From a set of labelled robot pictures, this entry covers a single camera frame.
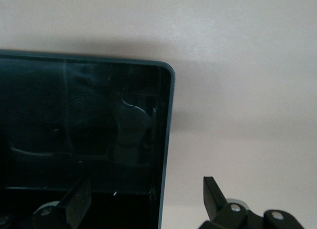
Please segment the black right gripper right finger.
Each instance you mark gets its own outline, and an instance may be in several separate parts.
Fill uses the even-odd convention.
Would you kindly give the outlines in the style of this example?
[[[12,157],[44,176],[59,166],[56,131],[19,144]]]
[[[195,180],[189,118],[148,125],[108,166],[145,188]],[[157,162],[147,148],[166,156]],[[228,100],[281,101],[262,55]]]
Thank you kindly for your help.
[[[302,225],[291,214],[267,210],[258,216],[238,202],[228,202],[213,177],[203,179],[204,206],[209,220],[201,229],[300,229]]]

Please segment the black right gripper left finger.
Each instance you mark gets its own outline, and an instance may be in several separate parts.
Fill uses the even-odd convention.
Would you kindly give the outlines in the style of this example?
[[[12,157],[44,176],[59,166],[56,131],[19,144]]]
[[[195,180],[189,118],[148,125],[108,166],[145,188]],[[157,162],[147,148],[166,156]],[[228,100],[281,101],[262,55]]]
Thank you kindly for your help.
[[[32,215],[35,229],[77,229],[92,203],[89,178],[79,180],[60,200],[45,203]]]

